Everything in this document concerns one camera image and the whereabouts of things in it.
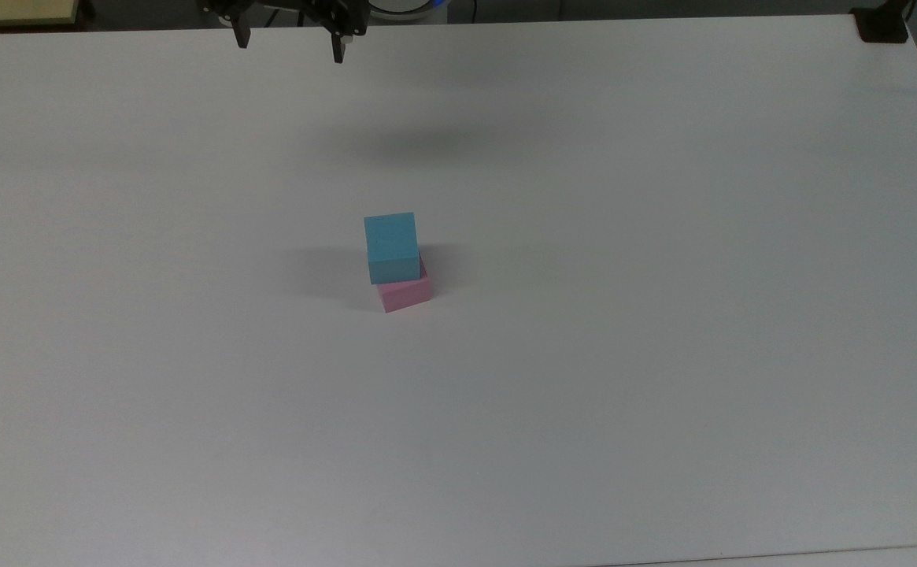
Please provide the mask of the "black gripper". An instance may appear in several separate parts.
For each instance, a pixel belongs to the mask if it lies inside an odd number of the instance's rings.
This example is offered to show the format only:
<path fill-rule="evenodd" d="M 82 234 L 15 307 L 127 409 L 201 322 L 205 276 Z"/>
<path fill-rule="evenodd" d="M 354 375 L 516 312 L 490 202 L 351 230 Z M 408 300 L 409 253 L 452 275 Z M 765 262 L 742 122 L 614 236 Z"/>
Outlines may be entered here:
<path fill-rule="evenodd" d="M 367 33 L 369 22 L 368 1 L 198 1 L 202 12 L 211 12 L 221 21 L 229 22 L 234 30 L 236 44 L 247 48 L 252 28 L 246 12 L 254 5 L 270 9 L 298 11 L 306 18 L 329 30 L 333 58 L 343 64 L 348 36 Z"/>

